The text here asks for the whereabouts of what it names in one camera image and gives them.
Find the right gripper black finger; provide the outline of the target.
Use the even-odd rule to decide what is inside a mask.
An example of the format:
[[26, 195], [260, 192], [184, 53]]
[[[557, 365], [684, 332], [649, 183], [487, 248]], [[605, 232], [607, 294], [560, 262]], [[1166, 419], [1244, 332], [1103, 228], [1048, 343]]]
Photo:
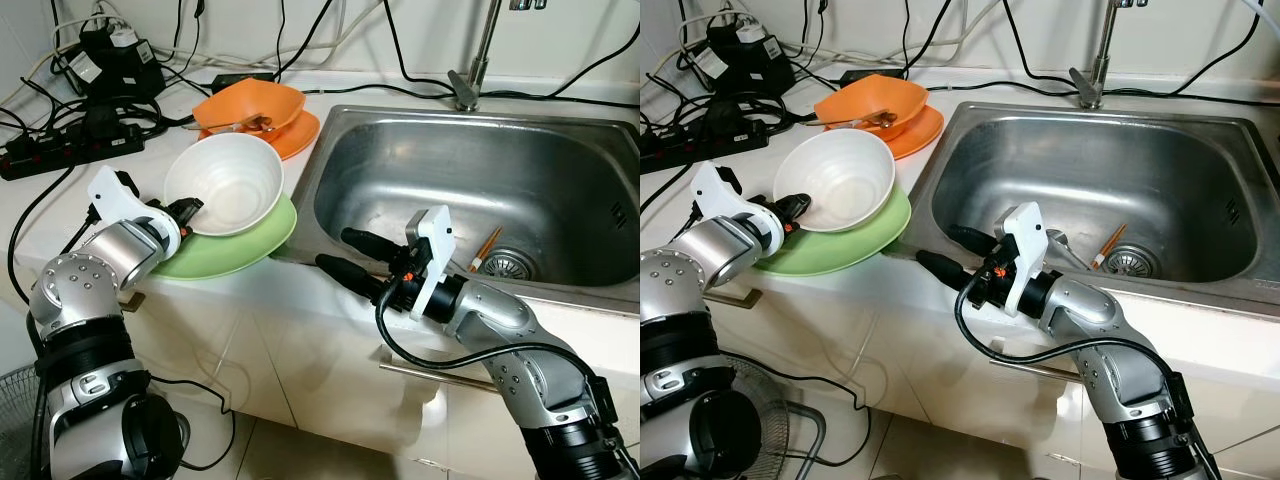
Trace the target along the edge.
[[989, 256], [1000, 246], [998, 239], [972, 227], [951, 225], [948, 238], [980, 257]]
[[929, 250], [916, 251], [915, 260], [936, 279], [956, 292], [961, 291], [974, 276], [978, 278], [978, 282], [970, 293], [986, 291], [986, 275], [980, 270], [968, 271], [960, 262]]
[[342, 241], [362, 255], [378, 261], [398, 261], [410, 251], [403, 244], [397, 244], [369, 230], [355, 228], [344, 228], [342, 230]]
[[389, 285], [388, 280], [374, 276], [360, 265], [333, 255], [319, 253], [316, 266], [346, 289], [366, 300], [380, 298]]

